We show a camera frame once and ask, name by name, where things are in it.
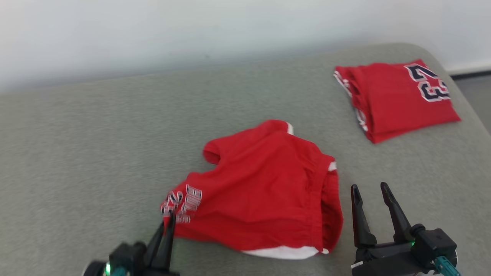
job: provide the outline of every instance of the gray fabric surface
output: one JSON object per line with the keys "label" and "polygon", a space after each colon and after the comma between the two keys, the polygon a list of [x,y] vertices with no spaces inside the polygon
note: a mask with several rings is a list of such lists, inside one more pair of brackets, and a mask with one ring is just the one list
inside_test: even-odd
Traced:
{"label": "gray fabric surface", "polygon": [[[417,58],[443,78],[463,121],[373,145],[334,67]],[[458,244],[462,273],[488,275],[491,137],[440,64],[408,44],[0,96],[0,275],[79,275],[121,241],[147,241],[166,192],[213,167],[204,144],[269,118],[337,159],[345,215],[337,248],[284,261],[178,239],[172,268],[181,275],[350,275],[351,184],[379,242],[392,239],[381,181],[412,224],[442,228]]]}
{"label": "gray fabric surface", "polygon": [[491,76],[456,81],[458,87],[474,108],[484,126],[491,132]]}

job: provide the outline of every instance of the red shorts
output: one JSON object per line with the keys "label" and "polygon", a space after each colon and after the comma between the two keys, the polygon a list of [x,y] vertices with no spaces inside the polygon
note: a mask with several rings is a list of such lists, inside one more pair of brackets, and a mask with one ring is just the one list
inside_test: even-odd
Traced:
{"label": "red shorts", "polygon": [[263,257],[303,259],[334,249],[343,225],[333,157],[287,122],[208,142],[216,168],[192,172],[161,205],[175,235]]}

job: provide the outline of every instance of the red jersey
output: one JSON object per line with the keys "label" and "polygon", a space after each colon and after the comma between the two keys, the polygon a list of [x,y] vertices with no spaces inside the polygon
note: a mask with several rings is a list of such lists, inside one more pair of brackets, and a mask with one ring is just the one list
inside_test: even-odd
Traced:
{"label": "red jersey", "polygon": [[335,160],[290,124],[268,120],[203,155],[215,169],[190,173],[161,205],[165,222],[176,214],[176,236],[282,259],[333,250],[343,224]]}
{"label": "red jersey", "polygon": [[334,76],[352,98],[360,125],[373,143],[419,128],[460,121],[447,86],[420,59],[337,66]]}

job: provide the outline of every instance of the white wall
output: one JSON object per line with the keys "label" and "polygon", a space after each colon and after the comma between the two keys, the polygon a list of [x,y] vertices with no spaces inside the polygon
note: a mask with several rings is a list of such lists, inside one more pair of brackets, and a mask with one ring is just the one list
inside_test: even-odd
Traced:
{"label": "white wall", "polygon": [[411,42],[491,68],[491,3],[465,0],[2,0],[0,89]]}

